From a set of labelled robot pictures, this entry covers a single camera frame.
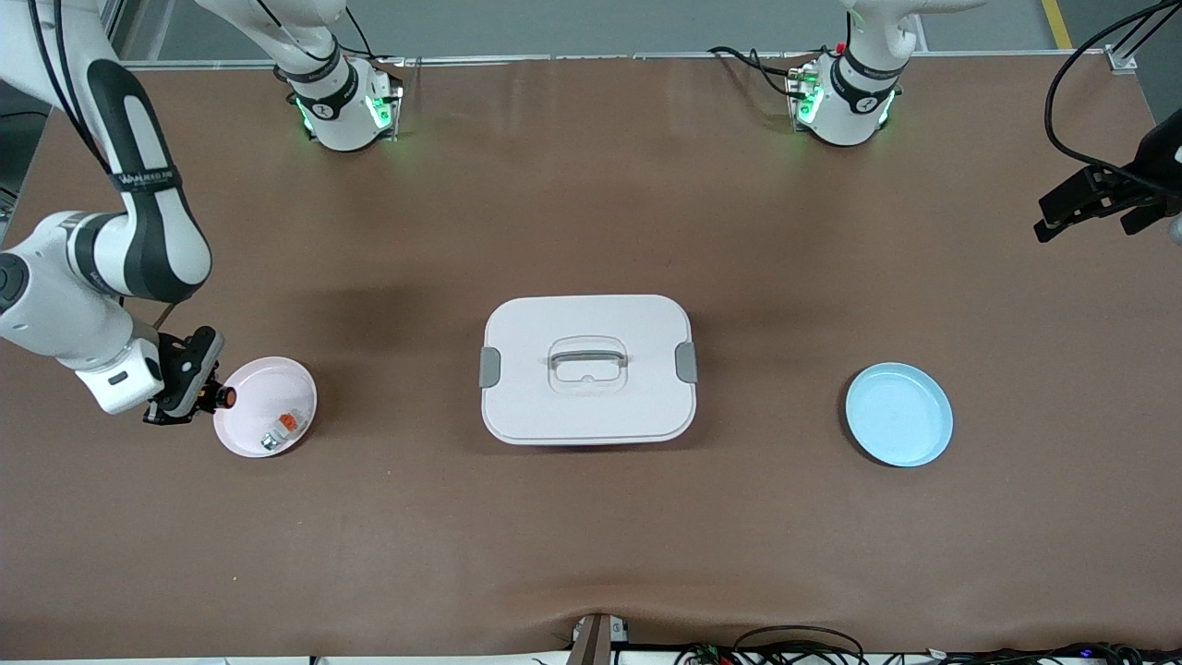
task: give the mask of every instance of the table surface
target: table surface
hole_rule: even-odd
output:
[[[590,611],[634,640],[807,622],[877,651],[1176,646],[1182,249],[1116,220],[1034,240],[1078,168],[1043,135],[1060,63],[916,59],[852,149],[710,60],[413,71],[400,141],[359,154],[303,139],[269,72],[141,74],[215,256],[167,328],[221,328],[223,376],[298,359],[320,410],[290,454],[242,459],[208,418],[105,417],[0,347],[0,658],[546,650]],[[1136,82],[1078,69],[1061,136],[1128,158],[1151,125]],[[57,115],[9,243],[117,206]],[[689,312],[690,430],[496,442],[487,315],[613,292]],[[843,432],[879,361],[952,399],[926,468]]]

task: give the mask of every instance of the white storage box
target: white storage box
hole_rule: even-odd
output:
[[[667,442],[696,383],[689,317],[664,295],[518,298],[485,327],[481,411],[507,444]]]

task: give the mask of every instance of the wire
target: wire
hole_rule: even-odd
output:
[[[372,58],[374,48],[369,45],[369,38],[365,37],[365,31],[362,30],[361,24],[357,22],[357,18],[353,17],[353,11],[348,5],[345,6],[345,15],[349,17],[349,20],[353,24],[353,28],[357,30],[357,35],[362,38],[362,44],[365,45],[365,54]]]
[[[313,60],[316,60],[318,63],[327,63],[329,60],[332,59],[332,54],[329,54],[326,58],[322,58],[319,56],[313,56],[307,48],[305,48],[299,43],[299,39],[296,39],[294,34],[292,34],[291,32],[287,31],[286,27],[284,27],[284,22],[280,21],[279,17],[277,17],[275,13],[271,11],[271,7],[267,7],[266,2],[264,2],[262,0],[254,0],[254,1],[258,2],[259,7],[262,7],[262,11],[266,12],[268,17],[271,17],[271,20],[275,22],[275,26],[279,30],[284,31],[284,34],[286,34],[292,40],[292,45],[296,46],[297,48],[299,48],[300,51],[303,51],[305,56],[307,56],[309,58],[312,58]]]
[[[45,65],[45,76],[50,79],[50,85],[53,86],[53,92],[58,97],[58,103],[61,104],[61,110],[65,111],[66,117],[70,118],[70,124],[73,125],[74,131],[82,138],[82,142],[90,149],[90,152],[95,155],[98,163],[103,167],[103,170],[111,172],[111,167],[108,165],[106,159],[95,146],[93,137],[90,131],[85,129],[82,124],[83,119],[76,116],[76,111],[66,102],[65,92],[61,91],[61,82],[58,80],[58,74],[53,69],[53,61],[50,59],[50,48],[45,45],[45,35],[41,34],[41,15],[37,9],[37,0],[27,0],[28,5],[28,20],[33,28],[33,38],[37,40],[37,50],[41,56],[41,64]],[[61,21],[58,21],[58,28],[60,28]],[[58,46],[61,47],[61,38],[58,37]]]
[[[774,80],[772,80],[772,77],[767,72],[767,67],[764,66],[764,61],[759,59],[759,51],[755,51],[754,48],[752,48],[751,50],[751,57],[752,57],[753,60],[755,60],[755,66],[759,67],[759,71],[764,73],[764,80],[766,80],[767,84],[772,86],[772,90],[775,90],[780,94],[784,94],[785,97],[791,97],[793,99],[804,99],[805,98],[805,96],[804,96],[803,92],[795,92],[795,91],[785,90],[785,89],[780,87],[779,85],[777,85]]]
[[[986,653],[949,653],[941,665],[1044,665],[1045,661],[1060,663],[1059,658],[1090,658],[1104,660],[1106,665],[1143,665],[1147,660],[1168,665],[1182,660],[1178,651],[1142,652],[1129,645],[1106,643],[1076,643],[1051,651],[999,650]]]
[[[53,35],[58,40],[58,61],[61,65],[61,77],[66,79],[66,92],[70,93],[71,109],[73,109],[78,124],[82,125],[82,130],[79,131],[83,143],[95,155],[98,163],[103,165],[103,170],[110,174],[111,164],[99,152],[98,143],[95,142],[95,135],[91,133],[90,126],[86,125],[86,116],[82,113],[82,104],[78,103],[78,94],[74,92],[73,76],[70,74],[70,58],[66,56],[65,28],[61,27],[61,0],[53,0]]]
[[[1059,84],[1063,82],[1063,77],[1066,76],[1067,70],[1070,70],[1071,66],[1074,65],[1076,61],[1079,60],[1079,58],[1083,57],[1083,54],[1089,48],[1091,48],[1097,43],[1099,43],[1099,40],[1104,39],[1109,34],[1111,34],[1111,33],[1121,30],[1122,27],[1124,27],[1124,26],[1126,26],[1126,25],[1129,25],[1129,24],[1131,24],[1131,22],[1134,22],[1134,21],[1136,21],[1138,19],[1149,17],[1150,14],[1155,14],[1155,13],[1160,12],[1161,9],[1167,8],[1167,7],[1178,7],[1178,6],[1182,6],[1182,0],[1163,0],[1162,2],[1158,2],[1158,4],[1152,5],[1150,7],[1145,7],[1144,9],[1141,9],[1139,12],[1129,14],[1128,17],[1125,17],[1125,18],[1116,21],[1115,24],[1105,27],[1104,30],[1102,30],[1102,31],[1097,32],[1095,35],[1092,35],[1087,41],[1085,41],[1084,44],[1082,44],[1079,46],[1079,48],[1076,48],[1076,52],[1072,53],[1067,58],[1067,60],[1065,63],[1063,63],[1063,66],[1059,67],[1059,71],[1056,72],[1054,78],[1051,79],[1051,86],[1046,91],[1046,105],[1045,105],[1045,107],[1043,110],[1043,125],[1044,125],[1044,129],[1046,130],[1046,137],[1047,137],[1047,139],[1051,141],[1051,144],[1054,145],[1054,148],[1057,150],[1059,150],[1060,152],[1063,152],[1064,155],[1067,155],[1069,157],[1071,157],[1073,159],[1084,162],[1085,164],[1091,164],[1091,165],[1105,169],[1105,170],[1108,170],[1110,172],[1119,175],[1121,177],[1124,177],[1126,180],[1136,182],[1137,184],[1141,184],[1142,187],[1148,188],[1149,190],[1154,191],[1155,194],[1160,194],[1160,195],[1168,196],[1168,197],[1180,197],[1180,196],[1182,196],[1182,191],[1175,191],[1174,189],[1170,189],[1169,187],[1163,187],[1162,184],[1160,184],[1157,182],[1154,182],[1151,180],[1147,180],[1144,177],[1141,177],[1139,175],[1130,172],[1126,169],[1123,169],[1123,168],[1121,168],[1121,167],[1118,167],[1116,164],[1105,162],[1104,159],[1093,157],[1091,155],[1085,155],[1084,152],[1080,152],[1078,150],[1069,148],[1066,144],[1064,144],[1063,141],[1060,141],[1059,137],[1054,132],[1054,120],[1053,120],[1053,118],[1054,118],[1054,96],[1059,91]]]
[[[45,111],[13,111],[11,113],[0,113],[0,119],[15,118],[20,116],[41,116],[43,118],[47,118],[50,117],[50,113]]]
[[[1165,18],[1163,18],[1160,21],[1157,21],[1157,25],[1155,25],[1154,27],[1149,28],[1149,32],[1147,32],[1145,34],[1143,34],[1141,37],[1141,39],[1137,40],[1137,43],[1132,45],[1132,48],[1129,48],[1129,53],[1130,54],[1135,53],[1137,51],[1137,48],[1141,48],[1141,45],[1144,44],[1145,40],[1148,40],[1150,37],[1152,37],[1154,33],[1157,32],[1163,25],[1165,25],[1165,21],[1170,20],[1170,18],[1173,18],[1174,14],[1178,13],[1180,8],[1182,8],[1182,5],[1175,5],[1174,8],[1170,9],[1170,13],[1165,14]]]
[[[777,76],[788,76],[788,70],[781,70],[781,69],[778,69],[778,67],[768,67],[766,65],[762,66],[762,67],[760,67],[759,64],[755,63],[755,60],[752,60],[747,56],[743,56],[742,53],[740,53],[739,51],[736,51],[736,50],[734,50],[734,48],[732,48],[729,46],[715,46],[714,48],[710,48],[709,51],[707,51],[707,53],[714,53],[714,54],[726,53],[728,56],[734,56],[735,58],[739,59],[739,61],[741,61],[742,64],[747,65],[748,67],[762,69],[764,71],[766,71],[768,73],[774,73]]]
[[[862,648],[862,643],[859,643],[858,640],[853,639],[852,637],[843,633],[842,631],[834,631],[833,628],[823,628],[820,626],[804,626],[804,625],[799,625],[799,624],[787,624],[787,625],[784,625],[784,626],[766,626],[764,628],[755,628],[753,631],[747,631],[746,633],[739,635],[735,639],[735,644],[734,644],[734,646],[732,648],[739,648],[739,645],[741,645],[743,641],[746,641],[746,640],[748,640],[748,639],[751,639],[751,638],[753,638],[755,635],[759,635],[759,634],[764,634],[764,633],[786,633],[786,632],[825,633],[827,635],[834,635],[834,637],[842,638],[843,640],[852,644],[855,647],[857,647],[858,653],[860,653],[863,656],[865,654],[865,650]]]
[[[119,304],[123,304],[123,298],[119,298]],[[174,308],[176,308],[176,302],[168,302],[168,306],[164,307],[164,311],[160,312],[160,315],[156,317],[156,322],[152,322],[151,326],[160,330],[160,326],[164,325],[164,320],[168,319],[168,314],[173,313]]]
[[[677,654],[677,658],[673,659],[673,665],[681,665],[681,660],[683,658],[686,658],[686,656],[688,656],[690,653],[694,653],[694,646],[693,645],[687,646],[686,648],[681,650],[681,653]]]

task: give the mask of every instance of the light blue plate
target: light blue plate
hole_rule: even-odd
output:
[[[892,467],[927,464],[953,438],[953,408],[940,384],[900,363],[858,374],[845,395],[845,419],[862,448]]]

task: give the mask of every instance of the white robotic arm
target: white robotic arm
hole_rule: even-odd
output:
[[[0,78],[80,116],[126,206],[52,214],[0,252],[0,338],[74,371],[109,413],[147,402],[152,422],[187,422],[199,399],[228,397],[209,384],[221,337],[157,334],[118,301],[180,302],[210,267],[151,102],[118,64],[93,0],[0,0]]]
[[[358,150],[397,131],[402,82],[345,57],[329,31],[345,0],[196,0],[275,60],[309,132],[326,148]]]
[[[856,145],[886,119],[895,84],[915,52],[916,14],[980,7],[986,0],[840,0],[849,13],[845,51],[806,64],[790,86],[797,124],[837,145]]]

